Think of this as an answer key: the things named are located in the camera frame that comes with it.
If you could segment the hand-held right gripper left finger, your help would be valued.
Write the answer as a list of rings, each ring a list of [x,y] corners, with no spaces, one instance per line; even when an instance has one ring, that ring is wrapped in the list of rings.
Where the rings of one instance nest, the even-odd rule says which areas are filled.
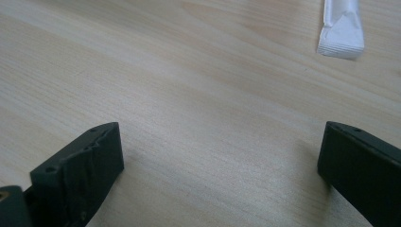
[[[35,227],[85,227],[124,169],[119,125],[89,129],[30,172]]]

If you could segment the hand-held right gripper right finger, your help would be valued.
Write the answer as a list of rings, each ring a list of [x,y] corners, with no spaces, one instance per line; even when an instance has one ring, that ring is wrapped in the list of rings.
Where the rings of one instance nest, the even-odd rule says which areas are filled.
[[[325,125],[318,173],[374,227],[401,227],[401,149],[361,129]]]

